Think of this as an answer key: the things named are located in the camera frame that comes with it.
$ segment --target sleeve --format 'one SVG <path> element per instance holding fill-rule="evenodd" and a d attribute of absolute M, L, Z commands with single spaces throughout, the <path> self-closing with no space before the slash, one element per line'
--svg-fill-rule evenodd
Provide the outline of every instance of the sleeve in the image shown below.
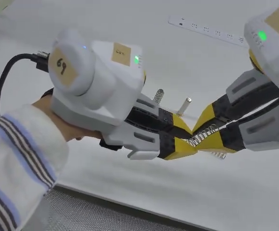
<path fill-rule="evenodd" d="M 32 105 L 0 117 L 0 231 L 19 231 L 56 184 L 68 145 Z"/>

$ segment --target blue stripe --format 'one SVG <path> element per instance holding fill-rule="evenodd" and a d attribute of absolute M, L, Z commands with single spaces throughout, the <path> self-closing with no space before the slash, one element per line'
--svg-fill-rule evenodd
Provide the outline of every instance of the blue stripe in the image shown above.
<path fill-rule="evenodd" d="M 0 128 L 0 138 L 12 149 L 13 153 L 17 157 L 20 164 L 25 169 L 26 173 L 36 182 L 41 183 L 46 190 L 48 190 L 48 185 L 45 184 L 43 181 L 37 178 L 34 172 L 31 170 L 30 166 L 28 165 L 27 161 L 23 158 L 22 154 L 18 151 L 17 147 L 12 143 L 9 137 L 5 134 L 5 132 Z"/>
<path fill-rule="evenodd" d="M 49 175 L 52 177 L 54 181 L 57 180 L 57 176 L 54 173 L 54 170 L 52 168 L 52 165 L 49 163 L 49 161 L 46 159 L 44 153 L 42 153 L 39 146 L 35 143 L 34 139 L 32 138 L 31 134 L 26 130 L 26 128 L 16 119 L 11 117 L 9 114 L 3 115 L 4 118 L 10 120 L 12 123 L 14 123 L 17 128 L 20 130 L 20 132 L 23 134 L 23 136 L 28 140 L 28 142 L 33 147 L 34 151 L 38 154 L 38 157 L 40 158 L 41 162 L 43 163 L 44 167 L 48 171 Z"/>
<path fill-rule="evenodd" d="M 20 224 L 20 215 L 19 215 L 19 212 L 18 212 L 15 204 L 13 204 L 13 202 L 10 200 L 10 198 L 1 189 L 0 189 L 0 199 L 7 206 L 9 211 L 12 213 L 15 223 L 17 225 Z"/>

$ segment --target white desk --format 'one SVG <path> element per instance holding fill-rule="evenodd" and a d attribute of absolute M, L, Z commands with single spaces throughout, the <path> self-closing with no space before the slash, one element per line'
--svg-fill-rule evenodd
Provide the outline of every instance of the white desk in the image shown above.
<path fill-rule="evenodd" d="M 170 26 L 168 15 L 190 16 L 242 34 L 245 20 L 269 1 L 74 2 L 16 0 L 8 7 L 0 16 L 0 74 L 14 55 L 49 51 L 62 28 L 77 26 L 87 41 L 142 45 L 148 74 L 144 93 L 153 97 L 163 88 L 162 104 L 172 109 L 190 96 L 193 103 L 187 113 L 198 117 L 227 85 L 251 68 L 247 50 Z M 1 112 L 33 102 L 50 87 L 46 73 L 33 63 L 17 63 L 3 90 Z M 187 122 L 191 127 L 195 123 Z M 197 154 L 166 162 L 129 161 L 125 151 L 102 149 L 92 139 L 70 146 L 61 185 L 219 231 L 279 231 L 279 151 L 244 151 L 224 161 Z"/>

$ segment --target metal post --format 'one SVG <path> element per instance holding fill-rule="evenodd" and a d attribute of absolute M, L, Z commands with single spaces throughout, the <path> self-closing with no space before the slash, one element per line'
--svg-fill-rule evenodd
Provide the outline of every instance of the metal post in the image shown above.
<path fill-rule="evenodd" d="M 192 102 L 192 99 L 187 97 L 182 106 L 180 107 L 179 111 L 177 112 L 178 116 L 183 116 L 183 113 L 186 111 L 189 104 Z"/>

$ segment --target handwritten number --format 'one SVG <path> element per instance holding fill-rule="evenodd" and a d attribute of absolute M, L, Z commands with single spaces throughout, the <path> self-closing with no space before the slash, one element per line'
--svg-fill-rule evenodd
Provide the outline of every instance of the handwritten number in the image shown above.
<path fill-rule="evenodd" d="M 61 67 L 61 66 L 62 66 L 62 71 L 61 71 L 60 74 L 63 75 L 64 71 L 66 70 L 66 63 L 63 62 L 63 59 L 58 59 L 58 61 L 57 61 L 57 66 L 58 66 L 58 67 Z"/>
<path fill-rule="evenodd" d="M 124 55 L 124 53 L 119 50 L 116 50 L 116 53 Z"/>

